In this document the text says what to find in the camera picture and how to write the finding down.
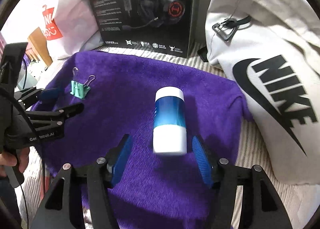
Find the person's left hand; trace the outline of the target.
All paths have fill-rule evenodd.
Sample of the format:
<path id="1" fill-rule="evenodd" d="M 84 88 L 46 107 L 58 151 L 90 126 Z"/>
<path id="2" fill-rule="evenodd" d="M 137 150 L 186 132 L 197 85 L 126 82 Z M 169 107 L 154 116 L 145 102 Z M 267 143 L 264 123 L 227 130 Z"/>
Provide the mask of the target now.
<path id="1" fill-rule="evenodd" d="M 20 151 L 20 153 L 18 154 L 18 159 L 19 159 L 19 171 L 21 173 L 24 173 L 24 171 L 26 170 L 26 168 L 28 167 L 28 163 L 29 163 L 29 153 L 30 153 L 30 148 L 24 148 Z M 2 152 L 0 154 L 0 165 L 1 165 L 1 177 L 6 177 L 7 174 L 5 172 L 4 167 L 8 166 L 8 167 L 14 167 L 17 165 L 17 159 L 14 155 L 8 153 L 8 152 Z"/>

